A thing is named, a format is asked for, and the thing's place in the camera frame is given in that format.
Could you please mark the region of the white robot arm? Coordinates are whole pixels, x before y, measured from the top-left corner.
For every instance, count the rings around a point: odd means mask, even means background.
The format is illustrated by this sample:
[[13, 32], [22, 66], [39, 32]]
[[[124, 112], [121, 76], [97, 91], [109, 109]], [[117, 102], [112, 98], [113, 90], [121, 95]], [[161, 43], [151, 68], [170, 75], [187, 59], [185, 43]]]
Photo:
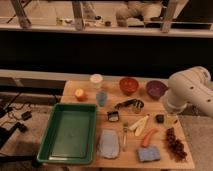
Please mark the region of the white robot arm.
[[213, 90], [210, 72], [201, 66], [192, 67], [172, 74], [168, 79], [168, 90], [162, 98], [169, 114], [183, 112], [188, 103], [213, 118]]

